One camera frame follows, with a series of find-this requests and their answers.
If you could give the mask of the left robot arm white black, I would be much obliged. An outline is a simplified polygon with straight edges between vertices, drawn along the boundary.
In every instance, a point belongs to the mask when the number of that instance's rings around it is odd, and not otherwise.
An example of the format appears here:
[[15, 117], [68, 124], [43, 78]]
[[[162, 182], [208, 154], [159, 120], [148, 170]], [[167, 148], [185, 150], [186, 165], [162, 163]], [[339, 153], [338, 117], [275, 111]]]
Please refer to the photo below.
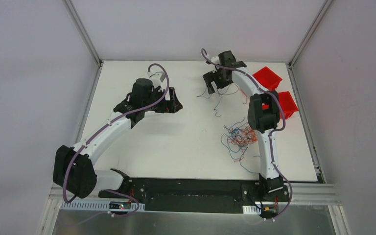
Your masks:
[[98, 130], [72, 147], [60, 146], [55, 155], [52, 180], [76, 198], [86, 198], [93, 191], [111, 190], [118, 198], [129, 194], [126, 174], [117, 169], [95, 170], [101, 155], [122, 135], [141, 121], [146, 112], [176, 113], [182, 109], [174, 87], [164, 79], [139, 78], [126, 98]]

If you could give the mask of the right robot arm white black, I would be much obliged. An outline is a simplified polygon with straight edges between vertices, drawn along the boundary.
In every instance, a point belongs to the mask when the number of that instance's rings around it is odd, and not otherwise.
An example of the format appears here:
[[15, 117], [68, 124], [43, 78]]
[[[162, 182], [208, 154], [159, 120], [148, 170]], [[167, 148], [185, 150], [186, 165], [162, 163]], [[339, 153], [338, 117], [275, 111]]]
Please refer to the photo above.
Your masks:
[[236, 84], [248, 97], [247, 121], [258, 138], [260, 156], [259, 196], [266, 201], [277, 196], [284, 186], [284, 178], [277, 164], [276, 132], [279, 121], [285, 122], [278, 93], [263, 87], [242, 61], [237, 61], [231, 51], [224, 51], [216, 57], [210, 57], [205, 49], [201, 55], [206, 63], [214, 68], [203, 75], [208, 94], [230, 84]]

